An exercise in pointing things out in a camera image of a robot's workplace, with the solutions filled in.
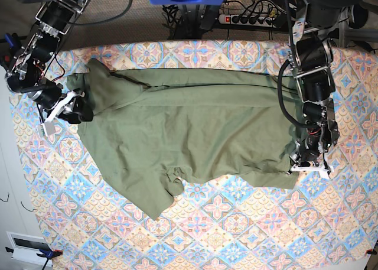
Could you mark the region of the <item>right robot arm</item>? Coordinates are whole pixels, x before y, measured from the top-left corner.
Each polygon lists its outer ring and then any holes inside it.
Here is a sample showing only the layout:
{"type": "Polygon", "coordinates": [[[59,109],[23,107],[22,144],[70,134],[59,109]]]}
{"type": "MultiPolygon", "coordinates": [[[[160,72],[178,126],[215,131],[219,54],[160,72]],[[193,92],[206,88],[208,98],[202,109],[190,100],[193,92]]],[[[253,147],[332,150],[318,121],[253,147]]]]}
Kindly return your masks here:
{"type": "Polygon", "coordinates": [[[25,94],[37,106],[42,124],[55,118],[70,124],[90,122],[93,111],[80,89],[63,92],[56,80],[48,80],[46,72],[57,59],[64,38],[85,10],[90,0],[18,0],[41,3],[29,35],[22,40],[16,33],[6,34],[9,54],[1,58],[8,89],[25,94]]]}

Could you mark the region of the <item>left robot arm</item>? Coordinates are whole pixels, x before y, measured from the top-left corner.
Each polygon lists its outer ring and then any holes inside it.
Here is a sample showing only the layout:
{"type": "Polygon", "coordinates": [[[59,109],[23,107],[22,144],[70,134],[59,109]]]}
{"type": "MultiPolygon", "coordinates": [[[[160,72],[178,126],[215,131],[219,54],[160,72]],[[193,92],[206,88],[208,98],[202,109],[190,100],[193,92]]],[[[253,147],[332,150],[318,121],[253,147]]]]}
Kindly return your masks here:
{"type": "Polygon", "coordinates": [[[331,73],[334,60],[330,33],[339,30],[340,42],[369,40],[367,30],[361,33],[347,23],[349,10],[363,0],[294,0],[295,11],[291,11],[289,0],[283,0],[289,35],[289,56],[278,74],[278,101],[284,117],[297,128],[305,129],[304,139],[295,142],[290,155],[294,171],[316,171],[322,178],[329,178],[333,167],[328,165],[329,149],[338,142],[340,133],[335,119],[335,83],[331,73]],[[299,122],[286,110],[282,90],[282,79],[289,68],[296,81],[302,100],[302,116],[299,122]]]}

